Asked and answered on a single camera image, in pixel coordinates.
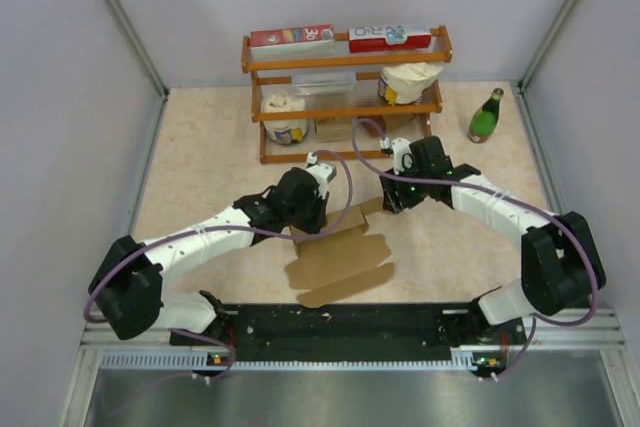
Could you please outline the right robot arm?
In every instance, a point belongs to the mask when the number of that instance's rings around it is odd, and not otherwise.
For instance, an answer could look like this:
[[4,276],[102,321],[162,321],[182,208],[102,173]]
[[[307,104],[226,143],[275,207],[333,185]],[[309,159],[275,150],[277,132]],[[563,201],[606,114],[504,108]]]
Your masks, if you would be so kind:
[[466,327],[474,340],[490,342],[508,321],[553,316],[605,286],[606,274],[582,215],[554,214],[520,201],[475,167],[454,165],[436,136],[413,142],[383,138],[380,147],[393,160],[380,176],[384,210],[400,213],[430,198],[481,221],[520,252],[519,278],[471,303]]

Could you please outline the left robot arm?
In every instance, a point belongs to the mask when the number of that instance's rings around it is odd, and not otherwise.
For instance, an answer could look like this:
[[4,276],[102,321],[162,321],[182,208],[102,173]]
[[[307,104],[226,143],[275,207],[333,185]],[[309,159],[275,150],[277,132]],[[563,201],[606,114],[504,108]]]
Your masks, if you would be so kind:
[[292,168],[267,193],[243,196],[201,223],[162,238],[116,240],[90,284],[91,303],[120,340],[156,328],[220,341],[227,329],[222,304],[205,291],[173,292],[170,283],[223,254],[280,238],[286,228],[319,233],[335,175],[324,162]]

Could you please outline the brown cardboard box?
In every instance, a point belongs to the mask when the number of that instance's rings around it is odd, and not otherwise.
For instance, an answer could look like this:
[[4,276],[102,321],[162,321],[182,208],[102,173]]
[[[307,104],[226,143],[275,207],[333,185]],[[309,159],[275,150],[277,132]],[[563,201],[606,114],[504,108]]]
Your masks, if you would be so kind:
[[368,217],[383,211],[374,198],[351,207],[341,225],[316,240],[296,241],[296,259],[285,267],[297,302],[320,308],[388,283],[395,265],[382,234],[370,234]]

